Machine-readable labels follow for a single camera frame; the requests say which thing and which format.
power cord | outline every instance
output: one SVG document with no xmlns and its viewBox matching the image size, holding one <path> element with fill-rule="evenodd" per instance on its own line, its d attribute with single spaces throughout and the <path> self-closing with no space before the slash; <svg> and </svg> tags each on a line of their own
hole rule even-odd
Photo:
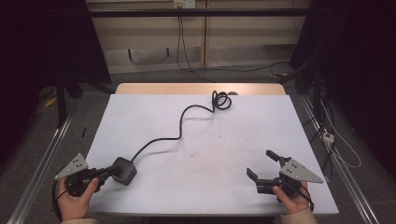
<svg viewBox="0 0 396 224">
<path fill-rule="evenodd" d="M 63 169 L 65 166 L 66 166 L 66 165 L 62 166 L 62 168 L 59 169 L 59 171 L 57 172 L 57 174 L 58 174 L 59 172 L 61 172 L 62 169 Z M 56 196 L 56 186 L 57 186 L 57 184 L 58 184 L 58 181 L 56 181 L 56 180 L 53 180 L 53 181 L 52 181 L 52 192 L 51 192 L 52 210 L 53 210 L 53 212 L 55 213 L 55 216 L 58 218 L 58 220 L 59 220 L 60 222 L 62 222 L 62 213 L 61 213 L 61 210 L 59 209 L 58 199 L 59 199 L 62 195 L 64 195 L 64 194 L 67 192 L 67 190 L 65 190 L 64 192 L 62 192 L 62 193 L 59 194 L 58 196 Z"/>
<path fill-rule="evenodd" d="M 294 5 L 295 5 L 295 0 L 293 0 L 293 5 L 292 5 L 292 9 L 294 9 Z M 296 34 L 297 34 L 297 38 L 298 37 L 300 37 L 300 33 L 298 32 L 298 29 L 297 29 L 297 23 L 296 23 L 296 18 L 295 17 L 293 17 L 293 21 L 294 21 L 294 28 L 295 28 L 295 31 L 296 31 Z"/>
<path fill-rule="evenodd" d="M 325 105 L 326 105 L 325 107 L 329 107 L 329 109 L 330 109 L 330 111 L 332 113 L 332 118 L 331 119 L 327 118 L 327 119 L 329 120 L 330 123 L 334 124 L 335 123 L 335 121 L 334 121 L 334 113 L 332 112 L 332 107 L 330 105 L 330 96 L 331 96 L 330 94 L 326 94 L 324 97 L 321 96 L 320 98 L 321 98 L 322 102 L 325 102 Z M 325 116 L 324 111 L 321 111 L 320 118 L 317 118 L 316 116 L 314 116 L 312 119 L 302 123 L 302 125 L 304 127 L 305 125 L 307 125 L 309 122 L 313 121 L 314 119 L 319 119 L 320 120 L 320 124 L 318 125 L 318 130 L 315 132 L 315 135 L 312 136 L 312 138 L 309 140 L 309 143 L 312 143 L 312 141 L 318 135 L 320 135 L 320 137 L 322 138 L 321 142 L 323 144 L 323 148 L 325 149 L 327 156 L 326 156 L 325 162 L 321 166 L 321 171 L 322 171 L 322 173 L 324 173 L 324 171 L 326 169 L 326 166 L 329 163 L 330 164 L 330 174 L 327 175 L 327 177 L 332 178 L 332 173 L 333 173 L 333 168 L 332 167 L 333 167 L 333 164 L 332 164 L 332 160 L 331 160 L 331 155 L 332 155 L 333 150 L 328 151 L 327 148 L 326 148 L 326 143 L 325 143 L 326 140 L 324 138 L 325 138 L 325 134 L 327 134 L 327 133 L 323 132 L 323 129 L 324 129 L 324 126 L 325 126 L 325 121 L 326 121 L 326 116 Z M 331 130 L 331 134 L 332 134 L 331 147 L 332 147 L 332 149 L 334 149 L 335 144 L 333 143 L 334 142 L 334 128 L 333 127 L 332 127 L 332 130 Z"/>
<path fill-rule="evenodd" d="M 180 38 L 181 38 L 181 41 L 183 44 L 184 56 L 186 58 L 187 65 L 188 65 L 189 69 L 181 67 L 180 62 L 178 60 L 178 54 L 179 54 L 179 49 L 180 49 Z M 266 65 L 266 66 L 259 67 L 259 68 L 245 69 L 245 70 L 226 69 L 226 68 L 197 68 L 197 69 L 193 69 L 191 67 L 189 57 L 187 56 L 186 44 L 185 44 L 185 40 L 184 40 L 183 19 L 182 19 L 182 17 L 178 17 L 177 66 L 180 68 L 180 70 L 182 70 L 184 72 L 193 72 L 194 75 L 200 79 L 203 79 L 203 80 L 206 80 L 209 82 L 215 82 L 214 80 L 199 76 L 198 74 L 196 74 L 196 72 L 199 72 L 199 71 L 254 72 L 254 71 L 260 71 L 260 70 L 263 70 L 266 68 L 270 68 L 271 69 L 271 79 L 268 82 L 271 82 L 272 77 L 274 76 L 273 71 L 272 71 L 273 66 L 275 66 L 277 64 L 281 64 L 281 63 L 289 63 L 289 62 L 282 61 L 282 62 L 272 63 L 270 65 Z"/>
<path fill-rule="evenodd" d="M 183 68 L 180 66 L 180 63 L 179 63 L 179 61 L 178 61 L 178 50 L 179 50 L 179 47 L 180 47 L 180 37 L 182 38 L 182 41 L 183 41 L 184 56 L 185 56 L 185 58 L 186 58 L 187 65 L 189 66 L 190 70 L 183 69 Z M 178 17 L 177 65 L 178 65 L 178 67 L 179 67 L 182 71 L 192 72 L 196 77 L 198 77 L 198 78 L 200 78 L 200 79 L 206 80 L 206 81 L 208 81 L 208 82 L 216 83 L 214 80 L 211 80 L 211 79 L 209 79 L 209 78 L 205 78 L 205 77 L 199 76 L 199 75 L 196 74 L 196 72 L 191 68 L 190 61 L 189 61 L 189 57 L 187 57 L 187 52 L 186 52 L 186 43 L 185 43 L 185 41 L 184 41 L 183 19 L 182 19 L 181 17 Z"/>
<path fill-rule="evenodd" d="M 308 189 L 306 187 L 304 187 L 303 185 L 300 185 L 300 187 L 302 187 L 303 189 L 305 189 L 306 193 L 308 195 L 303 194 L 302 192 L 300 192 L 299 189 L 296 189 L 294 186 L 290 185 L 287 183 L 287 181 L 284 181 L 282 184 L 288 186 L 289 188 L 293 189 L 296 193 L 298 193 L 300 196 L 302 196 L 304 199 L 306 199 L 309 202 L 309 208 L 311 209 L 311 211 L 314 211 L 315 205 L 312 202 L 312 198 L 311 198 L 311 194 L 309 193 Z"/>
<path fill-rule="evenodd" d="M 327 118 L 330 120 L 330 116 L 327 113 L 326 107 L 324 106 L 324 104 L 322 102 L 320 102 L 320 104 L 322 105 L 324 112 L 327 116 Z M 351 168 L 359 168 L 361 167 L 361 158 L 359 157 L 358 153 L 355 151 L 355 149 L 347 142 L 347 140 L 345 140 L 341 134 L 339 132 L 337 132 L 337 130 L 335 129 L 334 125 L 332 124 L 332 122 L 330 121 L 330 125 L 332 126 L 332 128 L 334 129 L 334 132 L 346 143 L 346 145 L 352 150 L 352 152 L 355 154 L 356 158 L 359 160 L 359 164 L 358 165 L 351 165 L 349 163 L 347 163 L 346 161 L 344 161 L 340 155 L 338 155 L 338 153 L 335 153 L 334 150 L 332 149 L 332 147 L 330 146 L 329 143 L 325 143 L 330 151 L 334 154 L 335 158 L 337 158 L 339 161 L 341 161 L 344 165 L 351 167 Z"/>
<path fill-rule="evenodd" d="M 181 113 L 180 116 L 180 122 L 178 124 L 178 131 L 179 131 L 179 135 L 178 137 L 165 137 L 165 138 L 156 138 L 154 140 L 149 141 L 147 144 L 145 144 L 142 148 L 140 148 L 139 151 L 136 152 L 136 154 L 134 154 L 134 157 L 131 159 L 131 162 L 134 162 L 134 160 L 136 159 L 136 157 L 146 148 L 148 147 L 150 144 L 154 143 L 154 142 L 158 142 L 158 141 L 163 141 L 163 140 L 179 140 L 183 134 L 183 130 L 182 130 L 182 122 L 183 122 L 183 117 L 184 114 L 187 112 L 187 110 L 189 110 L 190 108 L 193 107 L 199 107 L 202 109 L 205 109 L 211 113 L 215 113 L 215 109 L 219 109 L 219 110 L 225 110 L 230 108 L 231 104 L 232 104 L 232 100 L 231 98 L 227 95 L 226 92 L 222 91 L 220 93 L 217 93 L 216 91 L 212 92 L 212 109 L 209 109 L 203 105 L 190 105 L 187 108 L 184 109 L 183 113 Z"/>
</svg>

hand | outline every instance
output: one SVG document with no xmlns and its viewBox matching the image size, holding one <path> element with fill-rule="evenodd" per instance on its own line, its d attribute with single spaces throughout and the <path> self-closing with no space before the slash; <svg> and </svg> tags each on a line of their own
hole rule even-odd
<svg viewBox="0 0 396 224">
<path fill-rule="evenodd" d="M 62 220 L 66 221 L 86 217 L 88 215 L 88 211 L 90 210 L 91 196 L 95 193 L 99 180 L 97 178 L 93 179 L 85 192 L 81 195 L 81 197 L 71 196 L 67 192 L 64 181 L 65 178 L 59 180 L 58 190 L 58 195 L 64 193 L 58 199 L 59 210 L 62 214 Z"/>
<path fill-rule="evenodd" d="M 301 185 L 307 189 L 307 184 L 305 181 L 301 182 Z M 305 196 L 308 197 L 308 192 L 306 192 L 303 187 L 300 187 L 299 191 L 304 194 Z M 286 206 L 287 214 L 291 215 L 294 213 L 301 212 L 309 207 L 309 202 L 303 198 L 300 194 L 294 199 L 289 198 L 288 195 L 286 195 L 283 190 L 278 187 L 274 186 L 273 187 L 274 194 L 277 196 L 277 198 Z"/>
</svg>

metal bracket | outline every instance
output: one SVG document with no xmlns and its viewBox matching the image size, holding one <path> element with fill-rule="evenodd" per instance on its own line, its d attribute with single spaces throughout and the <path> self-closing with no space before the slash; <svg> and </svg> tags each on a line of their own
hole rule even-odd
<svg viewBox="0 0 396 224">
<path fill-rule="evenodd" d="M 78 155 L 55 176 L 54 180 L 59 180 L 63 177 L 73 175 L 86 169 L 88 169 L 88 163 L 85 161 L 84 157 L 78 153 Z"/>
<path fill-rule="evenodd" d="M 288 161 L 280 170 L 282 175 L 286 175 L 294 180 L 306 181 L 306 182 L 314 182 L 314 183 L 323 183 L 323 180 L 312 173 L 310 170 L 306 169 L 303 165 L 301 165 L 297 160 L 291 159 Z"/>
</svg>

sleeve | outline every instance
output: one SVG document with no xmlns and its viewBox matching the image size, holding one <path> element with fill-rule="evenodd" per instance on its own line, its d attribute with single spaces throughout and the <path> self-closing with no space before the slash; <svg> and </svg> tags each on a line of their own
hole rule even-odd
<svg viewBox="0 0 396 224">
<path fill-rule="evenodd" d="M 98 224 L 98 221 L 93 218 L 81 218 L 63 221 L 61 224 Z"/>
<path fill-rule="evenodd" d="M 309 208 L 291 215 L 280 216 L 282 224 L 318 224 Z"/>
</svg>

white tabletop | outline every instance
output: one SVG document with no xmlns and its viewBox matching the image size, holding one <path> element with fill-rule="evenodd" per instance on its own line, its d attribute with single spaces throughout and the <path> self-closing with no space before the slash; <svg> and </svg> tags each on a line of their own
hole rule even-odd
<svg viewBox="0 0 396 224">
<path fill-rule="evenodd" d="M 91 212 L 128 216 L 272 216 L 283 213 L 276 196 L 258 194 L 246 174 L 273 179 L 280 166 L 266 149 L 293 157 L 324 179 L 287 95 L 231 96 L 231 108 L 211 114 L 189 110 L 178 141 L 161 141 L 134 161 L 125 187 L 111 178 L 92 197 Z M 104 168 L 130 160 L 148 141 L 178 136 L 181 112 L 211 107 L 210 95 L 112 95 L 87 157 Z M 315 214 L 338 213 L 326 183 L 309 183 Z"/>
</svg>

